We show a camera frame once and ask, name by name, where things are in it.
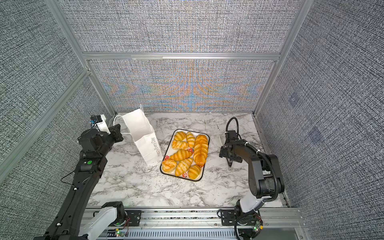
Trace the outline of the white paper gift bag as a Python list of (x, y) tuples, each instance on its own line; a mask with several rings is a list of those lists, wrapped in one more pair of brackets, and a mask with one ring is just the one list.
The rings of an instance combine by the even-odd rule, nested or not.
[(139, 109), (125, 115), (116, 115), (113, 125), (115, 125), (118, 118), (121, 118), (128, 128), (128, 132), (122, 133), (122, 135), (132, 137), (147, 166), (153, 166), (162, 160), (163, 155), (155, 130), (145, 116), (142, 105), (140, 105)]

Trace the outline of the long braided bread loaf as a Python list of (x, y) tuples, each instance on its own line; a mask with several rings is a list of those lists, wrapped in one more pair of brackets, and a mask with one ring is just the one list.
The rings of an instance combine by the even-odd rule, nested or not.
[(196, 165), (198, 165), (199, 167), (203, 167), (206, 164), (206, 159), (208, 156), (208, 147), (209, 141), (207, 136), (198, 135), (195, 141), (193, 159)]

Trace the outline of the small croissant second row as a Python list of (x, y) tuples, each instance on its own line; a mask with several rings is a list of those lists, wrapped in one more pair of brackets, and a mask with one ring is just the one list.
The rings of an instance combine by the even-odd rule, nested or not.
[(188, 150), (189, 144), (185, 141), (173, 141), (172, 142), (172, 149), (174, 150)]

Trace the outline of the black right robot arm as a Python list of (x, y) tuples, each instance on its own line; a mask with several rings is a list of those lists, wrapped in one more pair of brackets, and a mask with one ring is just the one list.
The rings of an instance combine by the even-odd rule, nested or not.
[(235, 205), (236, 220), (243, 222), (246, 215), (253, 215), (265, 203), (275, 201), (285, 191), (285, 184), (277, 156), (256, 149), (236, 131), (226, 131), (225, 138), (219, 157), (226, 159), (229, 167), (234, 162), (248, 164), (250, 191)]

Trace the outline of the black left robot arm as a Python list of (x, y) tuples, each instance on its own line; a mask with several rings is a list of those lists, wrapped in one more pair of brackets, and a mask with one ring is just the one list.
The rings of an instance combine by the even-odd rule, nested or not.
[(127, 214), (122, 202), (110, 202), (99, 213), (81, 226), (83, 214), (93, 189), (99, 182), (107, 164), (107, 154), (115, 143), (123, 141), (119, 124), (108, 132), (89, 129), (78, 138), (82, 146), (80, 159), (73, 170), (71, 189), (42, 240), (96, 240), (111, 224), (122, 225)]

